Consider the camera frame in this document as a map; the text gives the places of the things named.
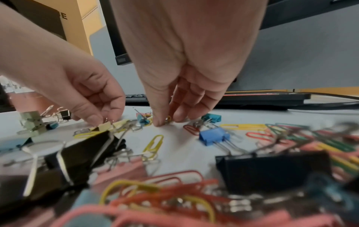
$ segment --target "human hand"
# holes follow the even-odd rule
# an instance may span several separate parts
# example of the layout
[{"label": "human hand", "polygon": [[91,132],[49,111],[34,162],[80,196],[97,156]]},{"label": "human hand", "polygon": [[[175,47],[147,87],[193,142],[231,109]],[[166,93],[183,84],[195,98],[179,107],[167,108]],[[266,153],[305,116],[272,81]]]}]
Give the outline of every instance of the human hand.
[{"label": "human hand", "polygon": [[242,69],[267,0],[111,0],[155,126],[212,110]]},{"label": "human hand", "polygon": [[125,94],[106,67],[84,51],[0,4],[0,72],[97,126],[117,121]]}]

